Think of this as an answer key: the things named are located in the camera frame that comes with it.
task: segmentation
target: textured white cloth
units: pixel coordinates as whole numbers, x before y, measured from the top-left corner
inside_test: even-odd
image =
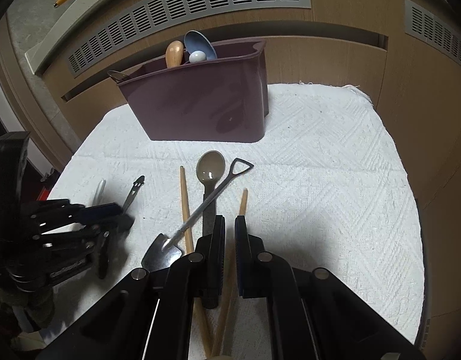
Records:
[[[217,200],[228,233],[233,234],[246,187],[249,232],[268,251],[297,268],[328,268],[414,341],[424,288],[417,208],[394,142],[369,98],[351,86],[275,84],[269,85],[269,106],[265,136],[250,144],[151,141],[128,105],[104,117],[49,198],[89,204],[104,178],[102,202],[122,204],[138,176],[145,175],[145,185],[129,209],[136,218],[129,236],[110,251],[109,277],[101,281],[90,270],[56,288],[56,318],[47,341],[140,266],[158,233],[170,235],[180,226],[180,165],[186,169],[190,211],[200,204],[203,186],[195,166],[208,150],[224,155],[226,171],[235,157],[255,164]],[[194,242],[201,234],[198,222]],[[265,301],[239,299],[234,307],[224,354],[271,358]],[[215,324],[218,309],[209,316]],[[204,358],[195,323],[189,358]]]

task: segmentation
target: spoon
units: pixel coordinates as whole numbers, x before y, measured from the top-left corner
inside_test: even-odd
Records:
[[[168,68],[179,66],[182,63],[184,55],[184,45],[181,41],[173,41],[167,46],[166,50],[166,65]]]
[[[197,178],[203,184],[205,190],[203,199],[213,192],[215,185],[224,175],[226,169],[226,162],[222,154],[218,151],[212,150],[205,153],[197,163],[195,173]],[[202,214],[202,235],[206,236],[213,233],[215,221],[215,200],[210,203]]]
[[[194,51],[203,51],[207,61],[217,58],[217,53],[209,40],[198,31],[189,31],[184,35],[184,45],[189,54]]]

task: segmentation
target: chopstick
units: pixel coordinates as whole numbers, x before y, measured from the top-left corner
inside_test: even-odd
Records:
[[[185,222],[190,216],[189,210],[189,195],[187,193],[187,181],[185,178],[185,169],[181,167],[181,201],[182,201],[182,220]],[[186,254],[194,252],[194,241],[192,238],[192,228],[189,227],[185,233],[185,250]],[[197,318],[197,323],[202,337],[203,349],[207,358],[211,357],[212,353],[212,338],[209,332],[209,325],[207,323],[207,316],[202,306],[200,298],[194,299],[194,315]]]
[[[241,206],[238,210],[239,215],[245,215],[247,211],[248,195],[249,191],[246,188],[242,193]],[[224,269],[224,288],[222,289],[220,314],[217,321],[217,329],[215,331],[211,357],[218,356],[220,354],[220,347],[222,346],[222,340],[224,339],[224,332],[226,329],[227,316],[229,315],[230,299],[232,298],[232,292],[236,286],[236,274],[235,247],[232,246],[229,250],[229,259],[227,260],[227,264]]]

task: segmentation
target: metal shovel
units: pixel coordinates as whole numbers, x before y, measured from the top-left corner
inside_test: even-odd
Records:
[[[237,162],[243,163],[248,166],[247,169],[244,169],[241,172],[234,173],[234,167]],[[192,227],[198,218],[202,214],[203,210],[213,202],[217,197],[224,191],[224,189],[229,185],[229,183],[238,176],[241,176],[254,167],[253,164],[242,160],[240,158],[235,158],[230,164],[229,174],[222,181],[219,186],[203,201],[203,203],[193,212],[193,214],[188,218],[188,220],[181,226],[175,234],[168,238],[164,234],[160,233],[157,238],[152,242],[149,249],[145,253],[142,259],[143,268],[147,269],[149,272],[158,271],[160,269],[169,268],[174,261],[179,259],[182,256],[182,251],[175,246],[175,243],[179,240],[180,237],[184,234],[185,230],[189,227]]]

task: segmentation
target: robotic hand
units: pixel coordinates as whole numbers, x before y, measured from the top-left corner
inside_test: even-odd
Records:
[[[23,308],[32,326],[49,324],[52,287],[91,266],[103,279],[109,241],[127,232],[133,219],[115,204],[84,207],[68,199],[20,204],[29,133],[0,137],[0,301]],[[47,233],[71,223],[83,228]]]

